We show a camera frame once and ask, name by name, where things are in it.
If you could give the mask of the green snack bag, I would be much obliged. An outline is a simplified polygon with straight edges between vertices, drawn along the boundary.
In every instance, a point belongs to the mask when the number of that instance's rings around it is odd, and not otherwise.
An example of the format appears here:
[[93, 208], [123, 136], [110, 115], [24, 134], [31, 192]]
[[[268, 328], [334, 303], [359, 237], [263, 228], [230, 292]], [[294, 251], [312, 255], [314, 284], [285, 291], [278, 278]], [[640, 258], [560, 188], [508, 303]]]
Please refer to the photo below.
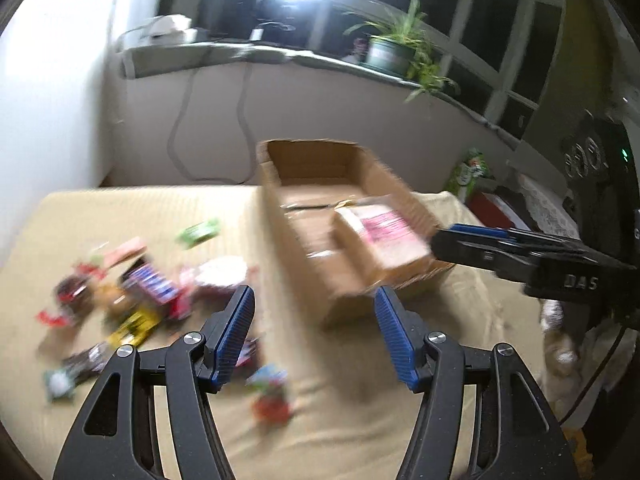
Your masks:
[[465, 203], [473, 194], [479, 180], [493, 178], [485, 155], [477, 148], [470, 148], [451, 170], [445, 190]]

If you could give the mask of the lace white cloth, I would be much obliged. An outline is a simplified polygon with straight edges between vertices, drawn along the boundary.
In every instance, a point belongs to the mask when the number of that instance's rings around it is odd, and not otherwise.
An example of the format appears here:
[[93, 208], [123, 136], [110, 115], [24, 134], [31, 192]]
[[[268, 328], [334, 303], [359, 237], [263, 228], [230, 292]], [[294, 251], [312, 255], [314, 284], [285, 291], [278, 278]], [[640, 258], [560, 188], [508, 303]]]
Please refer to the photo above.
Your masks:
[[518, 175], [518, 186], [524, 196], [529, 215], [546, 234], [579, 240], [576, 222], [562, 205], [555, 192], [539, 184], [526, 174]]

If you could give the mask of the green candy packet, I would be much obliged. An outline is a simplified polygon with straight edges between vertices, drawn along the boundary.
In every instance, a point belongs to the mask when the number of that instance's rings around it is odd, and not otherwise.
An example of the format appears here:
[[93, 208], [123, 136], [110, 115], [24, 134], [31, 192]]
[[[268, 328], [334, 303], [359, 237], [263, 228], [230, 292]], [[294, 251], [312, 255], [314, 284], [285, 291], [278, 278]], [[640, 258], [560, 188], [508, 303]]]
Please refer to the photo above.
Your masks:
[[218, 236], [219, 232], [219, 221], [209, 219], [184, 229], [178, 235], [177, 242], [185, 248], [193, 248]]

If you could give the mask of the small dark red-ended candy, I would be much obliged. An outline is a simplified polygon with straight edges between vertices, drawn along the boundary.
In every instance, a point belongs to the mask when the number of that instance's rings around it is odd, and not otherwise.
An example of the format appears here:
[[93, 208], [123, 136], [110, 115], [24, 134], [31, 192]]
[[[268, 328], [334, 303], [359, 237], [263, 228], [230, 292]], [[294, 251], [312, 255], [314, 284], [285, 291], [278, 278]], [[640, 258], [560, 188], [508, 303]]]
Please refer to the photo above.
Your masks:
[[62, 328], [84, 322], [94, 309], [91, 278], [70, 274], [53, 291], [54, 306], [37, 313], [36, 320], [45, 326]]

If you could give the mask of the white power adapter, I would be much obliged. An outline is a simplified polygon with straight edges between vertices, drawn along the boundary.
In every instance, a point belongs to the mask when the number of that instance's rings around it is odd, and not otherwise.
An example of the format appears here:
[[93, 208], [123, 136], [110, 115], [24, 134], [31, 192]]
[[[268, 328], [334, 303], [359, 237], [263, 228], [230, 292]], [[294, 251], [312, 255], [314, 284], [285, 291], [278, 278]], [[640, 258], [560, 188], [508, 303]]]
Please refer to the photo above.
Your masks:
[[190, 44], [198, 36], [192, 20], [183, 14], [156, 16], [145, 36], [152, 44]]

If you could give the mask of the open cardboard box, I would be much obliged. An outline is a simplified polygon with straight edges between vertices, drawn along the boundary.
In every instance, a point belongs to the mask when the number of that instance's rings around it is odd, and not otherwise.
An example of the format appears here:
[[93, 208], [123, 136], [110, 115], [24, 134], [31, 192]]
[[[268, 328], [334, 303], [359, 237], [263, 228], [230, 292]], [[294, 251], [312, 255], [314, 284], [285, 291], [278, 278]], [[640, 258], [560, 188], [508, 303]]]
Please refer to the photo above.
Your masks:
[[257, 160], [278, 255], [314, 325], [370, 316], [382, 285], [408, 299], [450, 272], [431, 248], [440, 222], [367, 148], [270, 140]]

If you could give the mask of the pink candy packet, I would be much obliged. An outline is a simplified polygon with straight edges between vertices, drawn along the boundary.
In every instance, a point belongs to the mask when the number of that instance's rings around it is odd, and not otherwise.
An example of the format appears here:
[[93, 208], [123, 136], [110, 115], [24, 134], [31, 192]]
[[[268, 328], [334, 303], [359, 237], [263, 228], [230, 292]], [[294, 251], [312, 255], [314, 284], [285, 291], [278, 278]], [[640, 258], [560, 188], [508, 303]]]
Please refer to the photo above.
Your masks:
[[102, 269], [111, 269], [131, 258], [142, 255], [146, 251], [146, 244], [140, 237], [130, 238], [122, 244], [111, 247], [103, 244], [94, 250], [89, 262]]

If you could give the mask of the brown braised egg packet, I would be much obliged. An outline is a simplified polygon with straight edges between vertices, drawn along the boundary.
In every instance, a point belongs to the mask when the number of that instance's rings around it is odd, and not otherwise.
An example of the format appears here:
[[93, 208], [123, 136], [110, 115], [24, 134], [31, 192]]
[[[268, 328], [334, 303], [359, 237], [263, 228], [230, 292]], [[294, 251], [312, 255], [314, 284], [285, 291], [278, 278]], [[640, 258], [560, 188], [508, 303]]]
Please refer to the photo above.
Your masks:
[[99, 285], [94, 300], [110, 318], [121, 318], [134, 307], [134, 300], [121, 287], [112, 284]]

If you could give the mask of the bagged toast bread loaf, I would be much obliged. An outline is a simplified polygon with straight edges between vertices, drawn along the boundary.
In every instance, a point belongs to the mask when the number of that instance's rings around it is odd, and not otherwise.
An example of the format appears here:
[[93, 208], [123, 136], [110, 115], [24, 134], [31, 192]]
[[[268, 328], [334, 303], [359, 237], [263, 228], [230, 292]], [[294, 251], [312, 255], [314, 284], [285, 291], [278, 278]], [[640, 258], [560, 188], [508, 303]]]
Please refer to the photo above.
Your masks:
[[397, 285], [426, 273], [431, 248], [385, 200], [334, 208], [332, 233], [368, 285]]

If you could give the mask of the snickers bar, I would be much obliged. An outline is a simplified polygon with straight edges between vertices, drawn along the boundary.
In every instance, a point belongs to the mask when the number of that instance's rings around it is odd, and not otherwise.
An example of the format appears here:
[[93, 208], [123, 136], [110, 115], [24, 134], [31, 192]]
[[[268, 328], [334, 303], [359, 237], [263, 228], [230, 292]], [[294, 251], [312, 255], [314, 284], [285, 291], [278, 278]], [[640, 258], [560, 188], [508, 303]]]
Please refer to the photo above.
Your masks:
[[122, 274], [120, 282], [130, 294], [147, 304], [161, 318], [182, 321], [191, 315], [188, 294], [183, 287], [157, 271], [152, 264], [138, 263]]
[[62, 369], [70, 378], [73, 378], [74, 382], [84, 382], [104, 370], [113, 352], [113, 347], [108, 342], [102, 341], [65, 359], [62, 362]]

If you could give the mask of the yellow snack packet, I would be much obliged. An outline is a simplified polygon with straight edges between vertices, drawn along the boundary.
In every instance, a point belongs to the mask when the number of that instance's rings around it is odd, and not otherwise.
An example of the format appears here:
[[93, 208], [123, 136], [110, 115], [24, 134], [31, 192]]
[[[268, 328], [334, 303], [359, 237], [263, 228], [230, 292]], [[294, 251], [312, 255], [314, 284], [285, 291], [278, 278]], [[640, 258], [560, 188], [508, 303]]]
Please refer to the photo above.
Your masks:
[[160, 322], [162, 317], [153, 310], [147, 308], [134, 310], [107, 337], [106, 341], [114, 349], [125, 344], [138, 348], [149, 338]]

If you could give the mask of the red gift box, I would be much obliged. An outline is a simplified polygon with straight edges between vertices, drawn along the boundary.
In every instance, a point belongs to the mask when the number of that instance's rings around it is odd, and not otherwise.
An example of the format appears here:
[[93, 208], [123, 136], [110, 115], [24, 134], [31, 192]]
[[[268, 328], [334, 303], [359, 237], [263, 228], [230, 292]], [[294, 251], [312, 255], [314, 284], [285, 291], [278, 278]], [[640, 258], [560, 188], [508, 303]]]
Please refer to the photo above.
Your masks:
[[466, 206], [488, 228], [530, 230], [518, 214], [495, 194], [474, 192]]

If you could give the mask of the potted spider plant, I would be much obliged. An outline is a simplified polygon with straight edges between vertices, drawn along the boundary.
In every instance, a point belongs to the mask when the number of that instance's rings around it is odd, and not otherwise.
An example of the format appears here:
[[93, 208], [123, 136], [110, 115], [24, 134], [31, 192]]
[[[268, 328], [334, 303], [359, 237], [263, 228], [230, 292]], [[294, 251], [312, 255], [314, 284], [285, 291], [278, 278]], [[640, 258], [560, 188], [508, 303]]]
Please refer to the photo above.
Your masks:
[[397, 14], [386, 8], [384, 11], [388, 15], [386, 21], [360, 22], [343, 32], [349, 36], [365, 27], [376, 30], [369, 36], [366, 65], [415, 84], [416, 88], [405, 98], [406, 103], [424, 94], [442, 93], [447, 88], [458, 94], [457, 81], [443, 75], [432, 58], [433, 44], [423, 28], [426, 13], [421, 9], [421, 0], [409, 0], [406, 13]]

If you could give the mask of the striped beige table cloth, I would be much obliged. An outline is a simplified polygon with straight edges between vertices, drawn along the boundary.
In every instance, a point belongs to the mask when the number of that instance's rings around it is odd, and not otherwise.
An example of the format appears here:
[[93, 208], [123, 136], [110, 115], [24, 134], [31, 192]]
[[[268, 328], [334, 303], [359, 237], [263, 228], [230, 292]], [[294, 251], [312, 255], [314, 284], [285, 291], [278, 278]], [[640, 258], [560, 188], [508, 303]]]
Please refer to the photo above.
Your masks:
[[[185, 248], [178, 235], [217, 219], [219, 235]], [[1, 420], [29, 465], [53, 474], [66, 434], [87, 395], [51, 403], [42, 375], [107, 332], [95, 313], [78, 330], [48, 330], [36, 320], [53, 287], [89, 250], [141, 237], [163, 271], [222, 255], [258, 266], [252, 332], [262, 359], [288, 374], [293, 417], [260, 426], [242, 382], [210, 406], [240, 479], [391, 479], [411, 436], [420, 399], [398, 382], [373, 320], [333, 330], [309, 322], [280, 265], [254, 186], [104, 188], [44, 198], [24, 223], [1, 270]]]

